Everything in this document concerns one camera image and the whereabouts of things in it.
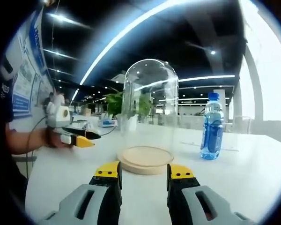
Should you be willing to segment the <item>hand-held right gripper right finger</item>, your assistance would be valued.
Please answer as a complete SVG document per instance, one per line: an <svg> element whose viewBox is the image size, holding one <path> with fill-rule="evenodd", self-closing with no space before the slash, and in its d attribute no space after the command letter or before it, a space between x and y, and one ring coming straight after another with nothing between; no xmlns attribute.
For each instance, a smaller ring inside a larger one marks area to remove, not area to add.
<svg viewBox="0 0 281 225"><path fill-rule="evenodd" d="M191 169L167 164L167 206L173 225L254 225L230 203L201 185Z"/></svg>

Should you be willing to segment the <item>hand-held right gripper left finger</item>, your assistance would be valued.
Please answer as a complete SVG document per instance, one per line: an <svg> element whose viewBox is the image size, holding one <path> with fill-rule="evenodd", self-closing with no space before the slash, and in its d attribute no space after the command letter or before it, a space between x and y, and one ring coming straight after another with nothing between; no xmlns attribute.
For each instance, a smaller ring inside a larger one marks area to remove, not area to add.
<svg viewBox="0 0 281 225"><path fill-rule="evenodd" d="M100 166L88 184L82 184L59 204L59 210L40 225L117 225L122 205L120 161Z"/></svg>

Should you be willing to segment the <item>person's left hand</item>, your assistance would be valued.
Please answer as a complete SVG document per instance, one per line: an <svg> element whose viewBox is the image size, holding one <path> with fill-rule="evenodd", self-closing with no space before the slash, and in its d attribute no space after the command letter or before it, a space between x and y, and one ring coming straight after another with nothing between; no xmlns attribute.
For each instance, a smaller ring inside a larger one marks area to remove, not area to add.
<svg viewBox="0 0 281 225"><path fill-rule="evenodd" d="M52 128L47 127L45 129L45 145L50 148L72 148L70 144L63 143L61 141L61 135L55 133Z"/></svg>

